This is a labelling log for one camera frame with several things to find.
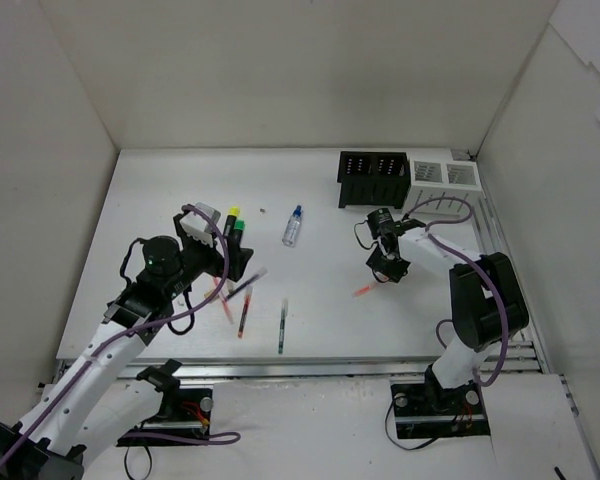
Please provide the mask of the orange translucent highlighter pen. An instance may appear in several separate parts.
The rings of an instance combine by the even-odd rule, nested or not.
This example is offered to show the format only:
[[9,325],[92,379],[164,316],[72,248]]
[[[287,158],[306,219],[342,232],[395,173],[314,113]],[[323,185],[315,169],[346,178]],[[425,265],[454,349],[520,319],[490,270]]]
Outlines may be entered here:
[[379,285],[380,285],[380,283],[379,283],[379,282],[372,282],[372,283],[370,283],[370,284],[368,284],[368,285],[366,285],[366,286],[364,286],[364,287],[361,287],[361,288],[357,289],[357,290],[356,290],[356,291],[355,291],[355,292],[352,294],[352,296],[353,296],[354,298],[357,298],[357,297],[360,297],[360,296],[362,296],[362,295],[365,295],[365,294],[369,293],[370,291],[372,291],[373,289],[375,289],[375,288],[376,288],[377,286],[379,286]]

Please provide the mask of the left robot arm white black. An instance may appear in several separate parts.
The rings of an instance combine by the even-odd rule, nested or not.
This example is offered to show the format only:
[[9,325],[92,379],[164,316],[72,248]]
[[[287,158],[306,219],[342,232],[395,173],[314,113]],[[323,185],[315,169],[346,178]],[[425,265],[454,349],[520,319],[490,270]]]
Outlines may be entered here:
[[176,234],[139,238],[144,267],[126,279],[79,357],[40,401],[13,425],[0,423],[0,479],[80,479],[88,466],[136,425],[171,418],[179,409],[179,362],[143,370],[110,402],[103,396],[120,373],[175,321],[193,321],[221,292],[175,313],[201,275],[238,281],[254,252],[234,236],[234,217],[202,203],[174,216]]

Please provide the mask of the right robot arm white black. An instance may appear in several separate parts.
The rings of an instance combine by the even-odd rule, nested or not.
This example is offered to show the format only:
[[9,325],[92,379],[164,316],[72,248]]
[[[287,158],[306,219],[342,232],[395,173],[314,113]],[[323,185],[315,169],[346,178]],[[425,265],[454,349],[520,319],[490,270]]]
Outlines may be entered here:
[[489,387],[505,365],[512,336],[529,324],[529,313],[510,258],[502,253],[467,250],[432,232],[408,215],[393,218],[386,208],[363,222],[372,238],[366,262],[381,282],[399,283],[412,264],[449,281],[454,334],[426,372],[425,405],[444,412],[463,387]]

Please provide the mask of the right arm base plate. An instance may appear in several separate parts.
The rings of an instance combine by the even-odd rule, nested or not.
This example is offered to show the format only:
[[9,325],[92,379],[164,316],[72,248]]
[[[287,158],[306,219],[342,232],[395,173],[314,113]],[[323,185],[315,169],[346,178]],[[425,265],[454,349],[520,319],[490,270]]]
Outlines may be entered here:
[[452,390],[429,383],[392,383],[389,424],[399,440],[488,437],[491,429],[478,386]]

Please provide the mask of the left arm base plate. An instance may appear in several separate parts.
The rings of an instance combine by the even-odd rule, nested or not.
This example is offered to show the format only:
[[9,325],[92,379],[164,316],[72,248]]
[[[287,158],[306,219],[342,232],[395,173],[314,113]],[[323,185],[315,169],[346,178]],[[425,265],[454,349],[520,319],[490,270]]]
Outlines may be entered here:
[[165,439],[172,436],[185,439],[203,439],[211,430],[213,390],[210,386],[184,386],[168,407],[143,421],[132,431],[142,434],[140,438],[121,438],[116,447],[171,447],[185,446],[178,440]]

